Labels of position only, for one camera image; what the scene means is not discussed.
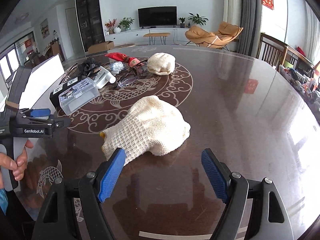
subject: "curtain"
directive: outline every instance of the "curtain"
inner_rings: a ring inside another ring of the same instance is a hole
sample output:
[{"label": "curtain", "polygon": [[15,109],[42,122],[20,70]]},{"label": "curtain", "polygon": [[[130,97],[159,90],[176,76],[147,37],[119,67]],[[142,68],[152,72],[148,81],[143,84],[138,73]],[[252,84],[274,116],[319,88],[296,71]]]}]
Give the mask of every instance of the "curtain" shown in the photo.
[{"label": "curtain", "polygon": [[237,52],[251,55],[256,28],[256,0],[242,0],[241,24],[242,33],[239,36]]},{"label": "curtain", "polygon": [[240,26],[241,0],[224,0],[223,21]]},{"label": "curtain", "polygon": [[317,61],[320,60],[319,53],[320,53],[320,22],[316,15],[314,14],[313,10],[310,6],[306,3],[306,12],[307,12],[307,36],[305,40],[305,53],[307,58],[313,63],[316,64]]}]

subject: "cream knitted hat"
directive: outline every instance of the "cream knitted hat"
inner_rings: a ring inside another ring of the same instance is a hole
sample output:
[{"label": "cream knitted hat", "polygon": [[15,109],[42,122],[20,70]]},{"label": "cream knitted hat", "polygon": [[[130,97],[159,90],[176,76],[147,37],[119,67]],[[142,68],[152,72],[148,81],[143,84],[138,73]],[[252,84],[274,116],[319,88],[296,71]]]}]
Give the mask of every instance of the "cream knitted hat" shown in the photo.
[{"label": "cream knitted hat", "polygon": [[148,71],[159,76],[169,75],[174,71],[176,58],[168,53],[156,53],[148,59]]},{"label": "cream knitted hat", "polygon": [[107,160],[117,147],[125,150],[124,165],[146,151],[165,155],[189,137],[190,125],[180,111],[157,96],[138,100],[118,124],[100,133]]}]

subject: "white cabinet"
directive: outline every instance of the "white cabinet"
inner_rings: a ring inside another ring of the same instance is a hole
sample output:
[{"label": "white cabinet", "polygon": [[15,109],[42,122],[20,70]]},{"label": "white cabinet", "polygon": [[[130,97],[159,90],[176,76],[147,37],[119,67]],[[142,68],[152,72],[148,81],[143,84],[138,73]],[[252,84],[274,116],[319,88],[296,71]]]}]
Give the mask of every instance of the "white cabinet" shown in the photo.
[{"label": "white cabinet", "polygon": [[137,31],[131,31],[127,32],[127,43],[136,43],[139,42],[139,44],[149,44],[149,38],[143,37],[143,35],[148,34],[149,30],[137,30]]},{"label": "white cabinet", "polygon": [[[180,29],[180,28],[152,28],[152,29],[140,29],[140,30],[131,30],[124,31],[120,33],[110,34],[105,36],[106,41],[113,41],[115,46],[135,43],[137,45],[149,45],[149,38],[143,37],[143,35],[148,33],[170,33],[168,37],[166,37],[167,45],[171,44],[185,44],[189,40],[185,37],[185,32],[188,28]],[[161,45],[160,37],[156,37],[156,45]]]},{"label": "white cabinet", "polygon": [[185,33],[189,29],[177,29],[177,41],[186,41],[188,42],[189,40],[186,38]]},{"label": "white cabinet", "polygon": [[113,41],[115,46],[120,44],[127,43],[127,34],[126,33],[115,33],[105,36],[106,41]]}]

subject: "television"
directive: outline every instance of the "television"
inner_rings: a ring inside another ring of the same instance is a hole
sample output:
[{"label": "television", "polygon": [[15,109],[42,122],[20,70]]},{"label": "television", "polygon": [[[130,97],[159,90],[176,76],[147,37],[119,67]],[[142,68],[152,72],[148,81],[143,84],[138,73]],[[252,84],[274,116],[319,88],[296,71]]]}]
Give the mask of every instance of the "television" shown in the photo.
[{"label": "television", "polygon": [[177,25],[177,7],[159,6],[138,9],[139,26]]}]

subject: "dark wooden tabletop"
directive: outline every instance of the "dark wooden tabletop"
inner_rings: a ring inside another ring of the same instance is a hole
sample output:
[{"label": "dark wooden tabletop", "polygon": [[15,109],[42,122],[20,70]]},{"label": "dark wooden tabletop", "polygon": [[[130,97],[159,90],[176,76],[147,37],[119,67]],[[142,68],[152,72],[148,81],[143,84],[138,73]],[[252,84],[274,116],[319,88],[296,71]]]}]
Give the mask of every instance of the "dark wooden tabletop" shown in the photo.
[{"label": "dark wooden tabletop", "polygon": [[[104,88],[100,97],[71,115],[69,129],[35,141],[17,193],[33,218],[52,177],[60,172],[65,179],[79,178],[95,170],[105,161],[99,131],[122,119],[139,98],[155,94],[177,106],[191,125],[190,137],[172,153],[161,157],[145,153],[123,168],[111,197],[102,205],[117,239],[146,239],[140,232],[212,234],[224,204],[216,198],[201,165],[205,148],[247,179],[274,181],[295,239],[314,222],[320,214],[316,177],[320,127],[279,73],[260,60],[221,50],[144,46],[119,51],[142,58],[170,53],[176,58],[176,72],[138,81],[118,94]],[[95,59],[107,62],[103,55]],[[48,104],[45,93],[35,107]],[[75,205],[87,239],[79,200]],[[239,238],[244,236],[250,205],[248,201]]]}]

